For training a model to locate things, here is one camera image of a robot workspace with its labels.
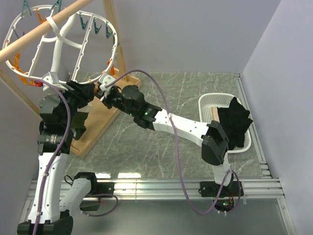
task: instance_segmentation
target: marble floor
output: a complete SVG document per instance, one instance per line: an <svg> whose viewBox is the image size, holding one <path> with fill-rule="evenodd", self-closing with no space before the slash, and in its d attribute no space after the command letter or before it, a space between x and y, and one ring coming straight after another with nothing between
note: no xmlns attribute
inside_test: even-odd
<svg viewBox="0 0 313 235"><path fill-rule="evenodd" d="M141 92L147 102L164 107L156 86L143 74ZM169 103L171 113L200 120L198 99L205 93L230 93L239 97L233 73L154 72ZM179 139L181 170L185 178L213 178L211 167L202 160L201 148ZM262 177L252 143L244 153L229 154L229 163L241 178ZM92 171L102 178L178 178L174 135L145 130L133 118L121 113L92 150L83 158L71 153L66 174Z"/></svg>

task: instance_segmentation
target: gray wall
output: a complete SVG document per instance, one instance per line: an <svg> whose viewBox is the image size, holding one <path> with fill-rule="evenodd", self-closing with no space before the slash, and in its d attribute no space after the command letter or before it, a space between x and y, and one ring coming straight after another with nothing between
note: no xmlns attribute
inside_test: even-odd
<svg viewBox="0 0 313 235"><path fill-rule="evenodd" d="M20 0L1 3L1 42L20 6ZM31 179L37 177L39 119L2 82L0 110L0 234L12 235L16 232Z"/></svg>
<svg viewBox="0 0 313 235"><path fill-rule="evenodd" d="M63 5L72 2L64 0ZM114 2L129 70L242 72L280 0ZM84 9L104 16L101 0ZM81 37L81 28L77 30L72 38ZM86 54L82 69L101 70L98 62L109 58L101 47L105 41L96 37L89 45L92 54ZM68 58L66 67L72 68L74 58Z"/></svg>
<svg viewBox="0 0 313 235"><path fill-rule="evenodd" d="M244 70L244 88L271 172L299 235L312 234L313 2L282 0Z"/></svg>

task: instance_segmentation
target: wooden frame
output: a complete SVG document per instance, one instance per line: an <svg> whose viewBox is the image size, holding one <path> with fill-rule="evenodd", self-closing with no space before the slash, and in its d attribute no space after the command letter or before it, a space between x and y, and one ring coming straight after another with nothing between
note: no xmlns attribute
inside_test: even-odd
<svg viewBox="0 0 313 235"><path fill-rule="evenodd" d="M92 1L93 0L77 0L52 18L56 24L59 24ZM102 1L106 12L106 19L113 24L114 28L116 29L117 35L119 36L119 38L121 38L117 25L113 0ZM19 38L18 40L8 45L6 48L2 49L0 51L0 64L8 60L10 57L14 56L17 52L21 51L26 46L33 43L36 39L48 33L50 30L52 30L52 27L50 26L49 22L46 21ZM119 45L117 49L117 65L118 69L114 69L115 78L118 78L126 71L121 45ZM18 88L13 80L2 70L0 70L0 77L6 83L6 85L12 89L14 93L26 105L29 106L30 109L32 109L36 114L39 114L38 107L23 93L21 89ZM137 85L140 87L141 81L134 76L127 75L122 80L118 81L117 85L120 88L123 88L127 85ZM101 135L105 132L105 130L109 127L109 125L114 121L114 119L118 116L120 112L118 109L115 108L107 109L97 98L95 98L91 103L93 109L89 113L89 116L85 121L85 126L87 130L78 141L73 140L71 145L71 151L82 158L85 157L88 151L90 151L96 141L101 137Z"/></svg>

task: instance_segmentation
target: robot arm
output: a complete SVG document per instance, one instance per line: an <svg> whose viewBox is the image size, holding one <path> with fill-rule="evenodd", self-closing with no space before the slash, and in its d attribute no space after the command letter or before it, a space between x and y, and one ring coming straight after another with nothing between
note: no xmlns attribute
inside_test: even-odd
<svg viewBox="0 0 313 235"><path fill-rule="evenodd" d="M209 163L214 172L215 182L221 184L230 170L228 163L228 137L221 124L217 121L209 123L197 122L168 114L166 110L145 101L144 94L135 85L126 86L121 90L118 86L106 88L106 84L114 81L111 76L99 80L99 89L96 96L109 109L115 107L130 116L138 126L154 131L174 133L169 118L172 118L177 129L178 136L188 139L201 147L202 159ZM232 183L232 175L229 174L224 185Z"/></svg>

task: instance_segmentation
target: white basket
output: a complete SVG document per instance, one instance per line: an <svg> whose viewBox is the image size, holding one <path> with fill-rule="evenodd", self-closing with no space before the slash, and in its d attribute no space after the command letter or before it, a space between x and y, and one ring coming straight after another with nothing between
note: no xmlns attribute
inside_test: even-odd
<svg viewBox="0 0 313 235"><path fill-rule="evenodd" d="M199 98L199 114L200 121L211 123L213 115L212 107L228 108L234 95L226 93L207 93ZM247 151L251 146L251 136L249 130L245 133L245 142L243 148L236 147L234 150L229 150L228 153L242 153Z"/></svg>

